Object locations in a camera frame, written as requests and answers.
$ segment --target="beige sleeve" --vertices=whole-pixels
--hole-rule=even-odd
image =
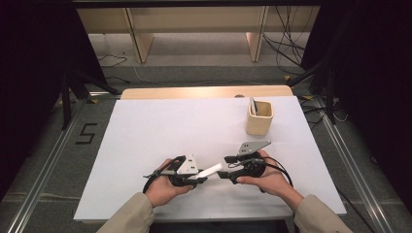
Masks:
[[[352,232],[330,207],[314,195],[300,202],[294,223],[301,232]]]
[[[152,203],[145,194],[139,192],[124,203],[97,232],[146,233],[154,220]]]

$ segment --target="metal frame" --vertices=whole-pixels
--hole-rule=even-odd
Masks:
[[[45,165],[42,168],[42,171],[36,179],[36,182],[31,187],[26,198],[18,209],[15,217],[13,218],[12,223],[8,228],[8,233],[23,232],[24,227],[30,219],[31,214],[33,213],[34,208],[39,201],[40,195],[42,194],[49,181],[50,176],[52,175],[52,171],[54,170],[54,167],[57,164],[58,159],[60,158],[60,155],[62,154],[67,144],[74,125],[76,124],[77,118],[85,104],[86,100],[79,100],[77,102],[76,109],[73,111],[72,120],[67,125],[66,129],[61,131],[57,142],[55,143]]]
[[[321,6],[333,0],[40,0],[40,6],[79,8],[158,8],[158,7],[243,7],[243,6]]]
[[[317,107],[325,107],[325,104],[322,101],[321,97],[316,97],[315,103]],[[342,158],[342,161],[346,167],[346,170],[348,171],[352,181],[354,182],[354,185],[360,195],[360,198],[363,201],[363,204],[366,207],[367,211],[369,212],[370,217],[372,218],[372,221],[375,224],[378,232],[395,232],[384,210],[382,209],[377,198],[375,197],[369,185],[367,184],[367,181],[360,167],[358,166],[348,147],[346,147],[345,141],[340,135],[336,125],[332,124],[330,120],[325,116],[323,116],[323,119],[327,132],[330,138],[332,139],[333,143],[335,144],[339,152],[339,155]]]

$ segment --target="table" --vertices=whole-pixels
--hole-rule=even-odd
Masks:
[[[56,2],[53,0],[40,0],[42,6],[71,7],[81,9],[79,11],[83,21],[86,22],[90,32],[97,33],[127,33],[133,44],[133,50],[139,63],[144,63],[149,54],[149,49],[154,38],[153,32],[210,32],[211,30],[226,31],[223,28],[231,28],[229,31],[247,30],[247,41],[250,47],[251,58],[258,61],[262,34],[264,29],[280,27],[280,23],[266,25],[266,19],[271,16],[269,6],[322,6],[324,3],[334,4],[334,1],[326,0],[67,0]],[[186,9],[195,10],[191,17]],[[218,9],[216,7],[232,7],[230,9]],[[315,21],[315,10],[309,19],[309,27]],[[90,14],[98,17],[98,20],[90,19]],[[104,15],[110,15],[111,19],[105,19]]]
[[[146,182],[142,176],[167,157],[192,153],[200,168],[208,168],[218,162],[225,165],[223,158],[236,154],[243,142],[264,140],[272,142],[265,150],[286,167],[299,192],[316,194],[337,214],[346,214],[296,97],[256,97],[274,106],[275,117],[264,137],[245,132],[249,98],[222,98],[219,94],[217,98],[163,97],[117,102],[74,220],[107,220],[142,190]],[[261,194],[254,186],[233,185],[217,175],[154,212],[156,222],[292,217],[280,198]]]
[[[121,95],[121,100],[130,99],[182,99],[182,98],[232,98],[238,95],[293,96],[286,85],[238,85],[238,86],[196,86],[165,88],[130,88]]]
[[[294,6],[291,32],[310,32],[319,7]],[[78,9],[87,33],[129,34],[136,60],[147,60],[155,33],[246,32],[251,59],[258,61],[265,32],[285,30],[287,7],[173,7]]]

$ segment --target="wooden tabletop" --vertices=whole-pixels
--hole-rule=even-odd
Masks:
[[[293,96],[287,85],[238,85],[196,86],[165,88],[130,88],[121,95],[121,100],[131,99],[185,99],[185,98],[231,98],[236,96]]]

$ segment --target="black bar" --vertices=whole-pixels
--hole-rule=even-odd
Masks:
[[[326,94],[326,115],[332,124],[335,124],[333,115],[333,95],[334,95],[334,72],[333,68],[329,68],[327,77],[327,94]]]
[[[83,71],[73,69],[73,70],[71,70],[71,72],[73,72],[73,74],[76,77],[79,77],[81,80],[92,83],[92,84],[94,84],[94,85],[96,85],[96,86],[98,86],[98,87],[100,87],[104,90],[109,91],[111,94],[114,94],[114,95],[119,95],[120,94],[116,89],[108,86],[107,84],[104,84],[104,83],[98,81],[97,79],[95,79],[94,77],[86,74]]]
[[[321,6],[333,0],[38,0],[36,4],[80,8]]]
[[[66,74],[61,77],[61,101],[63,102],[63,127],[66,129],[72,119],[72,110],[70,108],[69,85],[67,83]]]
[[[298,83],[300,83],[300,82],[303,82],[304,80],[309,79],[310,77],[316,75],[317,72],[318,72],[318,70],[319,70],[319,68],[321,67],[321,65],[322,65],[322,61],[319,62],[319,63],[318,63],[317,65],[315,65],[314,67],[310,68],[309,70],[305,71],[305,73],[299,75],[298,77],[296,77],[296,78],[294,78],[294,79],[292,79],[292,80],[289,80],[289,81],[287,82],[287,85],[290,86],[290,87],[292,87],[292,86],[294,86],[294,85],[296,85],[296,84],[298,84]]]

